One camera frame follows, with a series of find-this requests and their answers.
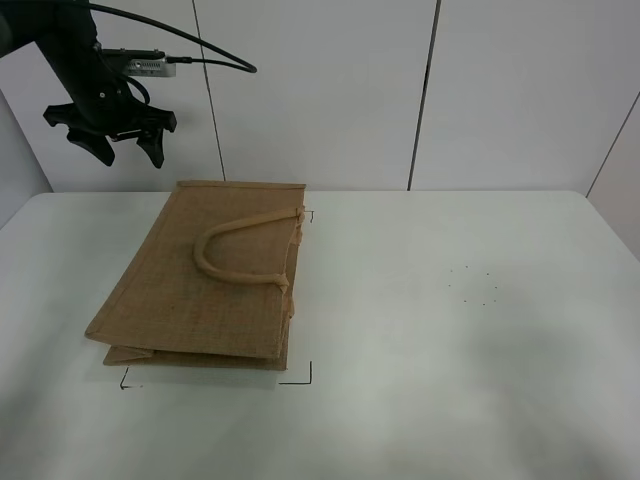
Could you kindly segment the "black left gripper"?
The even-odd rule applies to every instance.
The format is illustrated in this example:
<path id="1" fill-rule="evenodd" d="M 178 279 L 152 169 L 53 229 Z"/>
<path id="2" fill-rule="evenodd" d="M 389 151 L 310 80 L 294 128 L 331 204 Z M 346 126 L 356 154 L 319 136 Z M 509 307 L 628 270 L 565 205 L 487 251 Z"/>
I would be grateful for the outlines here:
<path id="1" fill-rule="evenodd" d="M 173 133 L 177 119 L 172 111 L 159 109 L 136 99 L 123 82 L 110 84 L 101 91 L 79 91 L 66 104 L 50 105 L 43 117 L 52 127 L 69 127 L 67 140 L 86 150 L 105 166 L 111 166 L 114 141 L 137 138 L 136 144 L 152 165 L 164 163 L 163 132 Z"/>

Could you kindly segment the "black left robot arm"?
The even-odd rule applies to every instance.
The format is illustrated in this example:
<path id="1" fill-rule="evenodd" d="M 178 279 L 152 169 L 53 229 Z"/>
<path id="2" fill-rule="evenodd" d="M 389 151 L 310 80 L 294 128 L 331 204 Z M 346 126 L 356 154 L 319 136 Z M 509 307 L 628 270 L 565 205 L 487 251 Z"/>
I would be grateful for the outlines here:
<path id="1" fill-rule="evenodd" d="M 112 141 L 134 139 L 162 167 L 163 133 L 175 131 L 175 114 L 150 106 L 146 89 L 109 63 L 86 1 L 3 1 L 1 55 L 31 43 L 71 98 L 46 108 L 50 126 L 66 126 L 67 141 L 106 166 L 115 160 Z"/>

